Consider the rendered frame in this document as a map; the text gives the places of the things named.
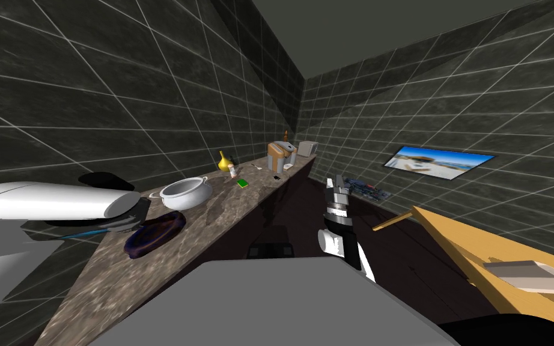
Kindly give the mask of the dark purple oval dish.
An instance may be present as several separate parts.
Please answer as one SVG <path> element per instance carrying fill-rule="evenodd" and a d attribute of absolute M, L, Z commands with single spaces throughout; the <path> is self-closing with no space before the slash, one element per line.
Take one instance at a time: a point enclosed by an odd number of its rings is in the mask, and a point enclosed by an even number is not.
<path fill-rule="evenodd" d="M 146 220 L 125 242 L 123 252 L 130 259 L 137 259 L 158 249 L 172 240 L 186 225 L 186 218 L 179 211 L 172 211 Z"/>

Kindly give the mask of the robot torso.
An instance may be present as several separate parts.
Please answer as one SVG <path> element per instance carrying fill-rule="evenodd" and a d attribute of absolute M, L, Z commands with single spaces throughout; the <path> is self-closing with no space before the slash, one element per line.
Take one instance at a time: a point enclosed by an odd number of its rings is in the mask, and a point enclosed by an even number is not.
<path fill-rule="evenodd" d="M 89 346 L 460 346 L 337 257 L 209 261 Z"/>

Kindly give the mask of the tan and grey coffee machine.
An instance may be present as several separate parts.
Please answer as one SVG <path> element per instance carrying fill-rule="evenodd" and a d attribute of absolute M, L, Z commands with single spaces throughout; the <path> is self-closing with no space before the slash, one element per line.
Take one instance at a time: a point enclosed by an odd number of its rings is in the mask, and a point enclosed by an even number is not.
<path fill-rule="evenodd" d="M 286 167 L 295 165 L 297 148 L 291 143 L 274 141 L 267 144 L 268 168 L 275 173 L 281 174 Z"/>

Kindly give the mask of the flat grey book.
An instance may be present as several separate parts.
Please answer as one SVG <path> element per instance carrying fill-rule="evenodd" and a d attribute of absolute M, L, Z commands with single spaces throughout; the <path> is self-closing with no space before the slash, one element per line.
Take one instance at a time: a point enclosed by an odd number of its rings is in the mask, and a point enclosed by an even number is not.
<path fill-rule="evenodd" d="M 514 288 L 554 294 L 554 268 L 536 261 L 484 263 L 484 268 Z"/>

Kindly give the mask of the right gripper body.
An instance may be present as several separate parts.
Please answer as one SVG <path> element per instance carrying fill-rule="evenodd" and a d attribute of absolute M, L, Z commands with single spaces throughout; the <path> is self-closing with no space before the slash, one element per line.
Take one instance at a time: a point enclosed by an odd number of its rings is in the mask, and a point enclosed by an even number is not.
<path fill-rule="evenodd" d="M 349 194 L 349 189 L 342 185 L 327 187 L 327 203 L 342 205 L 346 208 L 349 205 Z"/>

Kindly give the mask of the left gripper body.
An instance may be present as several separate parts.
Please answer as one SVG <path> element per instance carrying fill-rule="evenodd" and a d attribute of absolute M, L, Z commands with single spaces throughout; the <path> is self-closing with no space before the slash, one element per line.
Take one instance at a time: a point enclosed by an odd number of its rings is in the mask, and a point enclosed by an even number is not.
<path fill-rule="evenodd" d="M 137 204 L 121 216 L 98 224 L 98 229 L 108 232 L 132 232 L 141 227 L 145 222 L 151 201 L 148 198 L 140 198 Z"/>

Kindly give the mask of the beach picture on wall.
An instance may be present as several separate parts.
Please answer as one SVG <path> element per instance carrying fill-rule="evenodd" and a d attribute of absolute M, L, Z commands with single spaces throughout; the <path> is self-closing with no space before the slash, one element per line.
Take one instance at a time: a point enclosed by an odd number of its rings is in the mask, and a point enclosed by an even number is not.
<path fill-rule="evenodd" d="M 444 180 L 453 180 L 490 161 L 494 156 L 459 151 L 401 147 L 385 167 Z"/>

